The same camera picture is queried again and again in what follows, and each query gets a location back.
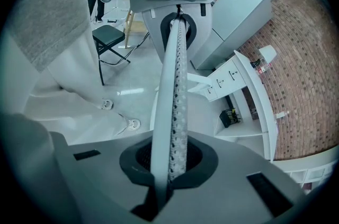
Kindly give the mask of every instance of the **black folding chair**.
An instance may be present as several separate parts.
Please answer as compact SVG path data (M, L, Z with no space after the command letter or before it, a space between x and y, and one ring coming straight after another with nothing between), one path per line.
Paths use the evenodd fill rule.
M101 65L100 65L100 55L107 50L110 50L112 53L116 54L120 58L126 60L128 63L131 63L128 59L123 57L121 54L117 53L112 49L113 46L117 45L119 42L125 39L125 34L120 30L110 26L110 25L103 25L92 32L93 39L95 42L97 55L99 58L99 72L100 72L100 79L101 84L104 86L104 80L102 78L101 72Z

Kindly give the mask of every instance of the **red brick wall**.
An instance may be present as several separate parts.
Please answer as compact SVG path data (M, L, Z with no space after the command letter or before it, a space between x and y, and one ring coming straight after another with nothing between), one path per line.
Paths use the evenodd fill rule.
M275 159L305 157L339 142L339 32L320 0L272 0L273 19L241 48L251 61L271 44L277 57L262 75L278 120Z

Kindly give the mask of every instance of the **storage cabinet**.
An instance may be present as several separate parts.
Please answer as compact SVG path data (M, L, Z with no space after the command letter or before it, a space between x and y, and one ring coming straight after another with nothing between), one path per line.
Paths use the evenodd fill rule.
M217 99L217 93L213 87L206 88L204 90L205 96L209 101L213 101Z
M325 183L332 175L337 163L338 148L332 148L323 153L311 155L304 158L284 161L274 161L273 163L303 187L306 183L312 183L312 190Z
M232 60L227 61L209 77L212 80L216 98L225 97L246 86L242 75Z
M272 18L271 0L217 0L212 32L192 59L196 69L214 69Z

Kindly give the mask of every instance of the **white sneaker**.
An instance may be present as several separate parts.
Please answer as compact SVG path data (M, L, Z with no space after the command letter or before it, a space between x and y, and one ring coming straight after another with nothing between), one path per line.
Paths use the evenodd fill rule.
M137 119L127 119L125 118L126 120L126 124L127 124L127 128L126 130L129 130L129 131L135 131L135 130L138 130L141 126L141 122L140 120L137 120Z

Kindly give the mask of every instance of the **black slot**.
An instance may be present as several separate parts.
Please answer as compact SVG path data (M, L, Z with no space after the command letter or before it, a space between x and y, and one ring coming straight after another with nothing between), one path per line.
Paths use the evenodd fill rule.
M293 206L262 173L249 175L247 179L274 217L281 215Z
M152 142L140 148L136 153L137 162L146 170L150 172L150 156L152 151ZM191 170L197 166L202 160L201 150L192 144L187 142L187 161L186 161L186 171Z
M74 158L79 161L79 160L83 160L86 158L90 158L96 155L101 154L98 150L89 150L89 151L85 151L83 153L78 153L78 154L73 154Z
M206 16L206 4L200 4L200 13L201 13L201 16L203 17Z
M231 101L231 98L229 97L229 95L227 95L226 97L226 101L227 101L227 104L229 106L230 109L233 109L233 104L232 104L232 101Z

